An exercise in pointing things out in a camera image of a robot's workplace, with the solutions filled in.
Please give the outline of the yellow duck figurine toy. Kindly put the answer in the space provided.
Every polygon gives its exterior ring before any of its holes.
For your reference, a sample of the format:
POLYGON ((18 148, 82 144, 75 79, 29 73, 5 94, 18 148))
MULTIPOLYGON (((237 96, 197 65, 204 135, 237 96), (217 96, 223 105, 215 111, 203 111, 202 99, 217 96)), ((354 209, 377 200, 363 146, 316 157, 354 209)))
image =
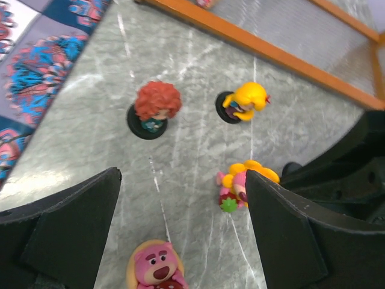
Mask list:
POLYGON ((221 92, 215 101, 215 108, 226 123, 248 122, 255 111, 261 111, 270 103, 270 95, 256 82, 247 82, 234 92, 221 92))

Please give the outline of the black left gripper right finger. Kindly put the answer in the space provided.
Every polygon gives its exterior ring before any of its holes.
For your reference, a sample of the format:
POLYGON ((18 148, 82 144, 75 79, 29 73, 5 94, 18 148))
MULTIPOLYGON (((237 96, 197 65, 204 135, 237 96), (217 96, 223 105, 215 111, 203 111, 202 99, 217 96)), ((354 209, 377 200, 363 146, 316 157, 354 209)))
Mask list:
POLYGON ((248 171, 268 288, 383 288, 384 227, 336 213, 248 171))

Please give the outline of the strawberry cake toy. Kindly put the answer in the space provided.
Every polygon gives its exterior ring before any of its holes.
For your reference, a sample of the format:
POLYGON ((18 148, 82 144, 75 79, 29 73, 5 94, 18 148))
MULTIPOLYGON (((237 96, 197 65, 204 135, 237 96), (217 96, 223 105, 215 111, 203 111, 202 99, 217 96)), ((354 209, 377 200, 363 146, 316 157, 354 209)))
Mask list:
POLYGON ((210 9, 216 5, 218 0, 196 0, 196 4, 204 9, 210 9))

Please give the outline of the red-haired figurine toy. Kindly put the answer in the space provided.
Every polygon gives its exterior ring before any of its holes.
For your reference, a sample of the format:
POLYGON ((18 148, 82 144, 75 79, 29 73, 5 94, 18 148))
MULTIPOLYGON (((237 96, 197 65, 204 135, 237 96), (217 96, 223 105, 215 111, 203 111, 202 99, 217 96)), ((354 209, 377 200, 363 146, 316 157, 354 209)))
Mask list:
POLYGON ((165 133, 168 120, 176 116, 181 107, 180 92, 173 84, 149 81, 139 89, 126 121, 137 137, 154 140, 165 133))

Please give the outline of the patterned table runner cloth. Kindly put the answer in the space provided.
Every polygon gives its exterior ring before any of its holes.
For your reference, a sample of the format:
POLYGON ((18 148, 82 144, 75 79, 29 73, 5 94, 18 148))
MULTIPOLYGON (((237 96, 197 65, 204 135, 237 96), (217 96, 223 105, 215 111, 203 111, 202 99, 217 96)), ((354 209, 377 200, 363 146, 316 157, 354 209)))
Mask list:
POLYGON ((1 1, 1 182, 111 1, 1 1))

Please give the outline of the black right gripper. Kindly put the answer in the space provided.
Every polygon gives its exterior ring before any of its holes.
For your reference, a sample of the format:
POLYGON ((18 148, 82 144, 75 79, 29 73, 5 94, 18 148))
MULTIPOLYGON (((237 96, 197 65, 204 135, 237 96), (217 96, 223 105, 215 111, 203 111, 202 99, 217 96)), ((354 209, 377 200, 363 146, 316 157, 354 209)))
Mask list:
POLYGON ((306 165, 287 163, 280 184, 331 210, 384 224, 384 112, 364 112, 344 137, 306 165))

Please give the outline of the pink bear clover toy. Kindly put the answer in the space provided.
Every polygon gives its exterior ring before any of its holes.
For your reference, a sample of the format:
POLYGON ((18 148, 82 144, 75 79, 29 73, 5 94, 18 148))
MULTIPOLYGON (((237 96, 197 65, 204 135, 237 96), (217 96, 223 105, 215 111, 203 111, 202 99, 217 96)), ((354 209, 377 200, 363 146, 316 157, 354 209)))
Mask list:
POLYGON ((126 268, 126 284, 128 289, 189 288, 173 245, 158 239, 145 241, 133 251, 126 268))

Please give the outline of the pink sunflower pig toy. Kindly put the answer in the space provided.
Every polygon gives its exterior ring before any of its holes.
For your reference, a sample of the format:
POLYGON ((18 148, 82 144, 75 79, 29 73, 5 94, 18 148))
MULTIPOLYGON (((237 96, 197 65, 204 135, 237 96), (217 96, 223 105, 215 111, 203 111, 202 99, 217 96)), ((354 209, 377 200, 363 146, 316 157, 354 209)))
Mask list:
POLYGON ((257 161, 247 160, 244 163, 232 164, 227 173, 218 172, 216 176, 216 183, 221 187, 218 204, 224 212, 232 213, 238 208, 248 207, 245 188, 247 170, 260 173, 275 183, 280 182, 276 172, 257 161))

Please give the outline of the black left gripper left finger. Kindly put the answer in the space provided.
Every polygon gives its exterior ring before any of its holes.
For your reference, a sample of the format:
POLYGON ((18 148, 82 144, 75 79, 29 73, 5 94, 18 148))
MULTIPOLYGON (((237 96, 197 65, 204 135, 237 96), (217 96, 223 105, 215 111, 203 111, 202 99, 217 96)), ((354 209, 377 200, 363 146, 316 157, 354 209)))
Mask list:
POLYGON ((35 202, 1 212, 1 288, 29 288, 45 275, 93 288, 119 196, 110 167, 35 202))

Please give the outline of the orange wooden two-tier shelf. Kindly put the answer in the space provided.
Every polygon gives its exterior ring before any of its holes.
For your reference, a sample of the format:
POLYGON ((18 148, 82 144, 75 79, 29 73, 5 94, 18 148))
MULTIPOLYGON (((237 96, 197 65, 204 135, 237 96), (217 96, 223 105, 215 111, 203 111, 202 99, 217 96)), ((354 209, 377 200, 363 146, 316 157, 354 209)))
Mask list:
POLYGON ((261 55, 303 78, 338 92, 364 107, 384 110, 383 100, 359 90, 189 1, 148 1, 148 3, 254 54, 261 55))

